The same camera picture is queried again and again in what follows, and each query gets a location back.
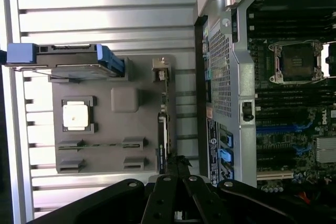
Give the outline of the grey parts rack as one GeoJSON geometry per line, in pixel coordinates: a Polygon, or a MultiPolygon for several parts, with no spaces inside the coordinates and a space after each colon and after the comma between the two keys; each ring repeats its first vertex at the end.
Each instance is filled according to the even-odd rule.
{"type": "Polygon", "coordinates": [[[152,82],[152,59],[169,55],[123,56],[124,77],[61,81],[52,85],[56,169],[59,173],[158,172],[159,94],[152,82]],[[69,131],[62,106],[83,101],[89,126],[69,131]]]}

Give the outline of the white expansion slot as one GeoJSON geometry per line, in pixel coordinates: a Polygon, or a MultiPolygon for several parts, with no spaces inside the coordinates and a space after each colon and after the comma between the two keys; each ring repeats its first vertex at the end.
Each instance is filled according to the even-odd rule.
{"type": "Polygon", "coordinates": [[[290,170],[262,171],[257,172],[257,181],[293,179],[293,175],[294,172],[290,170]]]}

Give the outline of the green Dell motherboard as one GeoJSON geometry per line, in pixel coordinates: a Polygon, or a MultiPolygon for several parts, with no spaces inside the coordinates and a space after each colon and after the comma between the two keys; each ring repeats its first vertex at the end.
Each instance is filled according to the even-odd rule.
{"type": "MultiPolygon", "coordinates": [[[[333,18],[336,18],[336,8],[334,9],[306,9],[306,10],[332,10],[333,18]]],[[[304,11],[304,10],[278,10],[278,11],[304,11]]],[[[264,11],[259,8],[251,7],[250,12],[277,12],[277,11],[264,11]]],[[[250,25],[249,19],[263,19],[262,18],[249,18],[247,19],[248,32],[250,25]]],[[[300,18],[265,18],[265,19],[325,19],[331,17],[300,17],[300,18]]],[[[309,25],[309,24],[261,24],[261,25],[309,25]]],[[[280,31],[252,31],[252,32],[300,32],[300,31],[317,31],[317,30],[280,30],[280,31]]],[[[255,69],[255,100],[257,98],[256,89],[268,89],[277,87],[295,87],[295,86],[336,86],[336,78],[325,78],[318,83],[313,84],[292,84],[292,85],[279,85],[271,83],[269,78],[274,74],[274,55],[268,49],[270,44],[278,41],[293,41],[293,40],[319,40],[321,43],[328,44],[336,42],[336,37],[321,37],[321,38],[251,38],[248,36],[248,51],[254,61],[255,69]]],[[[260,93],[335,93],[336,91],[318,91],[318,90],[303,90],[303,91],[280,91],[280,92],[260,92],[260,93]]],[[[266,98],[266,99],[286,99],[286,98],[266,98]]],[[[292,99],[327,99],[327,98],[292,98],[292,99]]],[[[317,104],[257,104],[256,106],[288,106],[288,105],[317,105],[317,104]]],[[[255,110],[255,123],[256,128],[260,126],[292,126],[306,127],[301,132],[279,132],[279,133],[256,133],[257,150],[259,149],[276,149],[276,148],[293,148],[296,150],[295,156],[269,156],[257,155],[257,161],[263,160],[280,160],[280,159],[294,159],[296,160],[295,167],[279,167],[279,168],[258,168],[257,172],[262,171],[280,171],[290,170],[294,172],[293,179],[282,180],[263,180],[257,181],[258,188],[265,192],[275,193],[282,190],[294,187],[301,191],[303,185],[307,184],[308,188],[312,188],[316,184],[328,185],[336,183],[336,163],[319,163],[316,158],[316,139],[318,137],[336,137],[336,109],[335,108],[310,108],[310,109],[281,109],[281,110],[255,110]],[[271,121],[262,120],[257,121],[256,116],[259,115],[280,115],[280,114],[296,114],[302,115],[306,119],[297,122],[285,121],[271,121]]]]}

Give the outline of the blue expansion slot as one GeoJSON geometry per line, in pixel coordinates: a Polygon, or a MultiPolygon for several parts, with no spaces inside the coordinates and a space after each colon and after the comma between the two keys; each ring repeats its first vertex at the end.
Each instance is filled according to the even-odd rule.
{"type": "Polygon", "coordinates": [[[261,133],[279,133],[279,132],[301,132],[306,127],[299,127],[297,125],[292,126],[260,126],[256,128],[257,134],[261,133]]]}

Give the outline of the silver CPU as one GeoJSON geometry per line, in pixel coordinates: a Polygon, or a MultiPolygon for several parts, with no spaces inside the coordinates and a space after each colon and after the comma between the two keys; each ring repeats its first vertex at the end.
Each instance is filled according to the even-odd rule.
{"type": "Polygon", "coordinates": [[[62,124],[69,131],[84,131],[89,126],[89,107],[83,101],[67,101],[62,106],[62,124]]]}

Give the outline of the black RAM slot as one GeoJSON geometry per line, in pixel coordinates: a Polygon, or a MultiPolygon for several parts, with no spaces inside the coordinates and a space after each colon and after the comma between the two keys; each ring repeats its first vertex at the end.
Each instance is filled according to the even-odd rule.
{"type": "Polygon", "coordinates": [[[266,98],[336,98],[335,93],[259,93],[257,94],[258,99],[266,99],[266,98]]]}
{"type": "Polygon", "coordinates": [[[309,25],[329,25],[336,23],[336,18],[325,19],[249,19],[249,24],[309,24],[309,25]]]}
{"type": "Polygon", "coordinates": [[[334,104],[333,99],[256,99],[257,104],[334,104]]]}
{"type": "Polygon", "coordinates": [[[277,11],[277,12],[250,12],[249,18],[300,18],[300,17],[332,17],[332,10],[304,10],[304,11],[277,11]]]}
{"type": "Polygon", "coordinates": [[[288,106],[256,106],[256,111],[266,110],[281,110],[281,109],[310,109],[310,108],[335,108],[336,104],[332,105],[288,105],[288,106]]]}
{"type": "Polygon", "coordinates": [[[280,31],[280,30],[317,30],[325,31],[336,29],[336,24],[331,25],[250,25],[250,31],[280,31]]]}
{"type": "Polygon", "coordinates": [[[332,31],[300,31],[300,32],[249,32],[251,38],[321,38],[321,37],[336,37],[336,30],[332,31]]]}
{"type": "Polygon", "coordinates": [[[303,90],[318,90],[318,91],[336,91],[336,86],[295,86],[295,87],[277,87],[268,89],[256,89],[260,92],[280,92],[280,91],[303,91],[303,90]]]}

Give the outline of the black and silver PC case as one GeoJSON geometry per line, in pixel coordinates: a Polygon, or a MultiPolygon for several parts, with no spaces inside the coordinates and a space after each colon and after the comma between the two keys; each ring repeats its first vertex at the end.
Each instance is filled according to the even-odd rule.
{"type": "MultiPolygon", "coordinates": [[[[196,0],[194,8],[201,172],[257,186],[255,69],[248,51],[248,10],[334,9],[336,0],[196,0]]],[[[270,193],[336,217],[336,183],[270,193]]]]}

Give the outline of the silver finned chipset heatsink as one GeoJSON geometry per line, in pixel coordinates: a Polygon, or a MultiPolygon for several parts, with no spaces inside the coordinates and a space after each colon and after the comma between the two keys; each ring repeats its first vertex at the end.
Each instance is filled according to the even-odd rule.
{"type": "Polygon", "coordinates": [[[316,144],[319,163],[336,163],[336,137],[318,137],[316,144]]]}

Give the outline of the CPU socket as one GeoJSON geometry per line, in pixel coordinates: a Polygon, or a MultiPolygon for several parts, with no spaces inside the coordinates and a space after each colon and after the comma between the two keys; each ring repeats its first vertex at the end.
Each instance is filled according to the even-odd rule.
{"type": "Polygon", "coordinates": [[[305,43],[270,47],[274,55],[274,74],[284,81],[324,78],[321,70],[322,43],[305,43]]]}

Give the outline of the hard disk in blue carrier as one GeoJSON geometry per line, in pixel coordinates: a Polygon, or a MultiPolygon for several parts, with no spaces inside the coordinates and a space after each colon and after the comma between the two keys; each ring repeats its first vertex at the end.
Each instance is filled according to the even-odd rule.
{"type": "Polygon", "coordinates": [[[7,46],[4,65],[18,71],[41,73],[51,70],[52,79],[81,81],[124,77],[124,60],[102,44],[84,46],[12,43],[7,46]]]}

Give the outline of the metal socket cover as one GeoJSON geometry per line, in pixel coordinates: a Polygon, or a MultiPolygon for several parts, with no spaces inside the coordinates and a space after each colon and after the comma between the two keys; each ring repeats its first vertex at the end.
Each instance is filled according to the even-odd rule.
{"type": "Polygon", "coordinates": [[[321,70],[325,78],[336,78],[336,42],[323,45],[321,70]]]}

